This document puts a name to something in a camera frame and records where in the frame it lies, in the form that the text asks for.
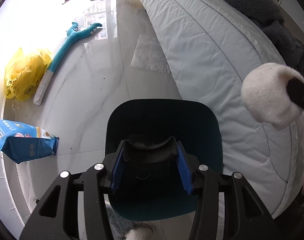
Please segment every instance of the metal screw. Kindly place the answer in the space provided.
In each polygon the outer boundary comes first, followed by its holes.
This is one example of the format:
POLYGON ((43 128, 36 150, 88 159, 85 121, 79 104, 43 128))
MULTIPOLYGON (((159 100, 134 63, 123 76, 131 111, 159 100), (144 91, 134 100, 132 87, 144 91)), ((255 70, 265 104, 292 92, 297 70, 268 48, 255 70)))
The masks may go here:
POLYGON ((61 177, 61 178, 66 178, 67 176, 69 176, 69 172, 68 172, 68 171, 62 171, 62 172, 60 173, 60 177, 61 177))
POLYGON ((239 172, 234 173, 234 178, 236 178, 236 179, 241 179, 242 177, 243 177, 243 176, 242 176, 241 173, 239 173, 239 172))
POLYGON ((208 166, 202 164, 202 165, 199 166, 199 170, 200 171, 207 171, 208 170, 208 166))
POLYGON ((104 165, 102 163, 97 163, 94 165, 94 169, 96 169, 97 171, 100 171, 104 168, 104 165))

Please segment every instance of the printed logo on yellow bag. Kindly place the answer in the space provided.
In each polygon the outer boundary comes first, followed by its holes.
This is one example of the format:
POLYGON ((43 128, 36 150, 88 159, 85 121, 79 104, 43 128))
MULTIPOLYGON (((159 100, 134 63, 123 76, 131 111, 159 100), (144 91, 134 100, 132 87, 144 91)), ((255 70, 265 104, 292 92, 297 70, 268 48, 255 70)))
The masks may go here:
POLYGON ((19 101, 31 98, 51 61, 48 49, 37 49, 24 55, 19 48, 5 67, 5 97, 16 97, 19 101))

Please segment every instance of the teal stick toy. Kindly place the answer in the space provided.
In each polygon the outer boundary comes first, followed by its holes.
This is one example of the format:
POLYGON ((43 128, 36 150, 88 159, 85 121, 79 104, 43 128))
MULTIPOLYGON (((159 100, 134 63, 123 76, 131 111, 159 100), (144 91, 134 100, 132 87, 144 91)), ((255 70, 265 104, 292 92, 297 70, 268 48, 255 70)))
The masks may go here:
POLYGON ((56 71, 57 67, 59 66, 62 58, 68 51, 68 49, 71 47, 71 45, 76 42, 77 40, 86 38, 93 34, 97 27, 102 27, 102 24, 100 23, 92 23, 87 29, 82 30, 78 32, 79 24, 76 22, 72 22, 72 27, 68 29, 67 36, 68 38, 65 40, 61 48, 58 50, 58 52, 55 54, 52 62, 47 67, 41 82, 39 84, 39 87, 36 90, 36 93, 34 95, 33 103, 36 105, 40 105, 42 103, 43 96, 45 94, 45 91, 51 81, 51 78, 56 71))

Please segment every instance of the blue bag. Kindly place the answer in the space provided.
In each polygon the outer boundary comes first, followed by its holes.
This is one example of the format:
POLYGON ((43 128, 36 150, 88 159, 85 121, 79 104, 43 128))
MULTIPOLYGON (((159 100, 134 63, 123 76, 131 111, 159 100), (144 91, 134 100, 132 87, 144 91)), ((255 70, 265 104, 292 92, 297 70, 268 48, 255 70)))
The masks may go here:
POLYGON ((0 120, 0 151, 17 164, 55 155, 58 139, 40 127, 0 120))

